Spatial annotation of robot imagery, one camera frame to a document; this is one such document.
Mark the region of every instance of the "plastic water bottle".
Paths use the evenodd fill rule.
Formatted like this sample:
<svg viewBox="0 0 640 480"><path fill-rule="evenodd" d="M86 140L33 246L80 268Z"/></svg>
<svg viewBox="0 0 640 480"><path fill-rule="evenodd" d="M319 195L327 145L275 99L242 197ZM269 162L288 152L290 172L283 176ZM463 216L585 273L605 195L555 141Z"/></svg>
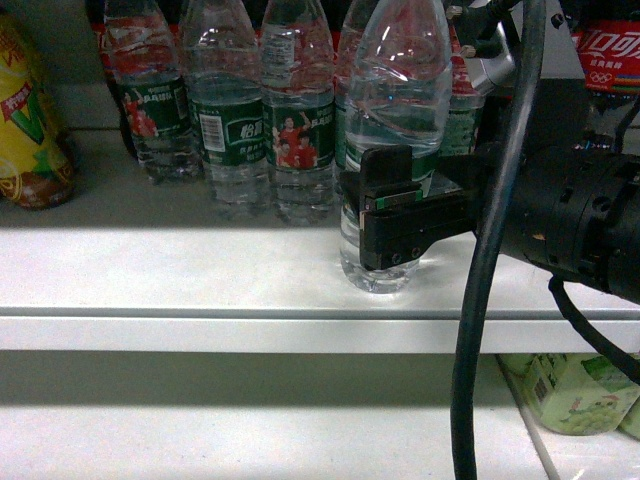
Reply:
<svg viewBox="0 0 640 480"><path fill-rule="evenodd" d="M154 0L107 0L105 29L138 160L154 184L201 176L175 42Z"/></svg>
<svg viewBox="0 0 640 480"><path fill-rule="evenodd" d="M260 55L276 211L292 225L314 224L334 202L334 50L319 0L269 0Z"/></svg>
<svg viewBox="0 0 640 480"><path fill-rule="evenodd" d="M347 15L340 32L338 43L338 59L336 62L336 162L335 174L339 178L340 172L345 169L346 157L346 100L351 80L351 69L356 56L356 50L360 45L360 39L364 29L371 18L371 14L378 5L378 0L353 0L347 11ZM336 189L340 192L340 185L336 183Z"/></svg>
<svg viewBox="0 0 640 480"><path fill-rule="evenodd" d="M221 213L258 214L269 197L260 58L241 0L188 0L180 59L205 177Z"/></svg>
<svg viewBox="0 0 640 480"><path fill-rule="evenodd" d="M449 107L449 118L438 150L438 162L446 162L448 156L468 155L476 148L476 139L485 97L471 85L469 72L460 56L460 42L453 28L449 27L451 39L451 64L453 90ZM458 190L460 187L444 175L434 172L429 195Z"/></svg>
<svg viewBox="0 0 640 480"><path fill-rule="evenodd" d="M440 0L381 0L356 53L347 100L346 168L360 170L362 153L381 145L410 145L413 179L426 195L451 97L451 44ZM342 268L359 288L395 292L418 260L384 271L359 261L358 221L342 209Z"/></svg>

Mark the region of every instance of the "red bottle label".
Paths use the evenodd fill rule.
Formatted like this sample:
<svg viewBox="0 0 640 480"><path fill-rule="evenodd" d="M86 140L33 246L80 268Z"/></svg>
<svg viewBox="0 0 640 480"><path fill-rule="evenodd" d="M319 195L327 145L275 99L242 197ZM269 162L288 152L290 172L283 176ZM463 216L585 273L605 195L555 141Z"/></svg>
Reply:
<svg viewBox="0 0 640 480"><path fill-rule="evenodd" d="M597 20L578 44L587 88L640 93L640 22Z"/></svg>

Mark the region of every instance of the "lower shelf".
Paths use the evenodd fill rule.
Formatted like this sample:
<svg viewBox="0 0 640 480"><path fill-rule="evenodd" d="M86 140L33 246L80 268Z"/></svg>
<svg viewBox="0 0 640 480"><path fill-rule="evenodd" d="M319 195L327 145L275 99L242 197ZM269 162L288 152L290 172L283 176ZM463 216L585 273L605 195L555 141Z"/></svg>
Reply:
<svg viewBox="0 0 640 480"><path fill-rule="evenodd" d="M519 381L507 376L511 385ZM640 478L640 441L618 430L592 436L552 432L524 404L518 389L512 391L550 480Z"/></svg>
<svg viewBox="0 0 640 480"><path fill-rule="evenodd" d="M0 471L20 479L453 478L450 355L0 352ZM479 478L544 480L493 357Z"/></svg>

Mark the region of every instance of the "black wire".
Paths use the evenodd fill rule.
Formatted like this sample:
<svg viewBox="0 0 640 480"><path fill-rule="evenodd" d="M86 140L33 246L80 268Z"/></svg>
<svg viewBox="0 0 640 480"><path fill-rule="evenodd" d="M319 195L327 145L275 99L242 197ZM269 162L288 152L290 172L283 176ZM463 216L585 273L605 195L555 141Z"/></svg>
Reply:
<svg viewBox="0 0 640 480"><path fill-rule="evenodd" d="M506 144L496 172L493 196L484 212L473 254L458 329L451 401L451 442L457 480L477 478L473 391L478 356L507 209L511 202L527 124L542 69L545 22L545 0L526 0L522 33L524 51L516 79L515 97L505 137Z"/></svg>
<svg viewBox="0 0 640 480"><path fill-rule="evenodd" d="M571 326L600 355L604 355L614 367L624 373L629 380L640 385L640 362L618 348L596 330L580 313L564 289L564 281L557 276L549 280L549 290L558 305L562 316L569 320Z"/></svg>
<svg viewBox="0 0 640 480"><path fill-rule="evenodd" d="M487 13L494 20L502 20L521 0L493 0L487 3Z"/></svg>

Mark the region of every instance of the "white shelf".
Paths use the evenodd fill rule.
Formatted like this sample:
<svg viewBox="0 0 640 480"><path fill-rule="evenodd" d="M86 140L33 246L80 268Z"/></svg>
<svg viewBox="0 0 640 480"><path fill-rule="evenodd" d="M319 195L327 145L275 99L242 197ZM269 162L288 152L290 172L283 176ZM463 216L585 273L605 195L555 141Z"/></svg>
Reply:
<svg viewBox="0 0 640 480"><path fill-rule="evenodd" d="M266 212L215 216L204 182L147 183L118 132L82 132L78 192L24 211L0 202L0 348L213 352L447 353L474 239L436 244L393 295L353 287L338 212L290 228ZM560 317L549 274L502 256L484 352L588 351ZM581 286L576 304L605 335L640 349L640 311Z"/></svg>
<svg viewBox="0 0 640 480"><path fill-rule="evenodd" d="M450 355L0 358L2 478L453 478ZM490 357L476 405L479 478L546 480Z"/></svg>

